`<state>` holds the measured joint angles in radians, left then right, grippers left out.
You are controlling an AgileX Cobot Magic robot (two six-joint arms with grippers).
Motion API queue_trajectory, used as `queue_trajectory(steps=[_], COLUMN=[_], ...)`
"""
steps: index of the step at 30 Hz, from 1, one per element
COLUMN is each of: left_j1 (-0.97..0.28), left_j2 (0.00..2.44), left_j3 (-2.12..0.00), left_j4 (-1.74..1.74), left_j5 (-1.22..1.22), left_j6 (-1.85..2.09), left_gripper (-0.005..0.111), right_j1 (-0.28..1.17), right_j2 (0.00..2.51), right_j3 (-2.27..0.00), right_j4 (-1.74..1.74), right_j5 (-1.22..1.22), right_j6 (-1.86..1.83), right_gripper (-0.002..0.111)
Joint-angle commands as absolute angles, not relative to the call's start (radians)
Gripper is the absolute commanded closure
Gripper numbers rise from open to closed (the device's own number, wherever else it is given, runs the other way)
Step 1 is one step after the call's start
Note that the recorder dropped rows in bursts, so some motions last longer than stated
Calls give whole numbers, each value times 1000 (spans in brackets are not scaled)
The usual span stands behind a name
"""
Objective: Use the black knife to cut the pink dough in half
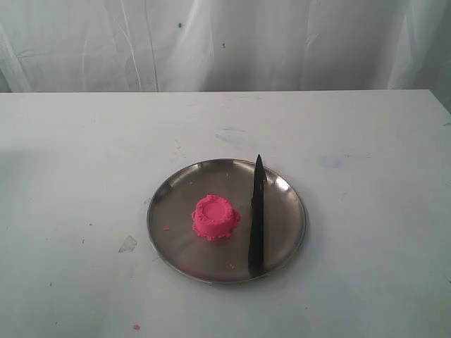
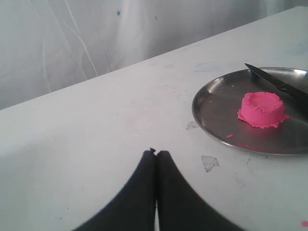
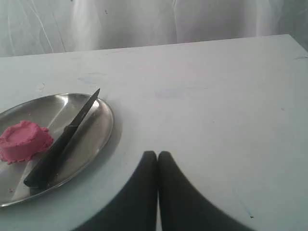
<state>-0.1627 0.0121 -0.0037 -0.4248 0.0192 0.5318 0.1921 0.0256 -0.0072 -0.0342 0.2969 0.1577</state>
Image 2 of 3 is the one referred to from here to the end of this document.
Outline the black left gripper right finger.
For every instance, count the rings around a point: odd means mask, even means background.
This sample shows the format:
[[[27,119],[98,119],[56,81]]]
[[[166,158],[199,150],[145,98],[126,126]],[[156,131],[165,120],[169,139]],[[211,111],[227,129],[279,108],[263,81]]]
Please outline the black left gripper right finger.
[[[195,192],[168,151],[160,151],[156,155],[156,186],[161,231],[242,230]]]

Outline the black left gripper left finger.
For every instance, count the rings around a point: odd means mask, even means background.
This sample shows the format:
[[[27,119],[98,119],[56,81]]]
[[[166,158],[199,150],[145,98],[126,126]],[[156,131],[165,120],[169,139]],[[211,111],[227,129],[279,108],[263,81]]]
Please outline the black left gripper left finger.
[[[121,191],[76,231],[153,231],[156,210],[155,149],[143,152]]]

